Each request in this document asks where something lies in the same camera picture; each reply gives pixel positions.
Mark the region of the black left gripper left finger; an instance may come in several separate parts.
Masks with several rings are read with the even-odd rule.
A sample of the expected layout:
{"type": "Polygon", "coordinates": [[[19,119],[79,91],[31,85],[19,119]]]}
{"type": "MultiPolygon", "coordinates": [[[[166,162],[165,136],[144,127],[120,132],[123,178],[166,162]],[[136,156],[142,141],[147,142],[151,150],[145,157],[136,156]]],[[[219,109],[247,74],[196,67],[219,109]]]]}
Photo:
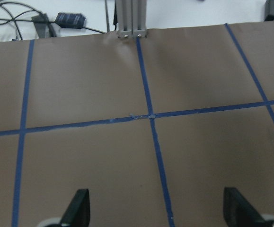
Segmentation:
{"type": "Polygon", "coordinates": [[[61,218],[61,227],[88,227],[90,223],[89,190],[76,191],[64,215],[61,218]]]}

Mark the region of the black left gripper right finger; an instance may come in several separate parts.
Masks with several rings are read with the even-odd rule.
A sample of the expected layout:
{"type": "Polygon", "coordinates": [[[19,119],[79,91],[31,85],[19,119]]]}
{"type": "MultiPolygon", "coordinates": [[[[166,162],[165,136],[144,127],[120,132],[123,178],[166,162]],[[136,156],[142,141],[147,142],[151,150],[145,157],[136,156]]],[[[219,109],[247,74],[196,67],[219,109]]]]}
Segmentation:
{"type": "Polygon", "coordinates": [[[225,187],[223,191],[223,218],[228,227],[268,227],[258,211],[237,188],[225,187]]]}

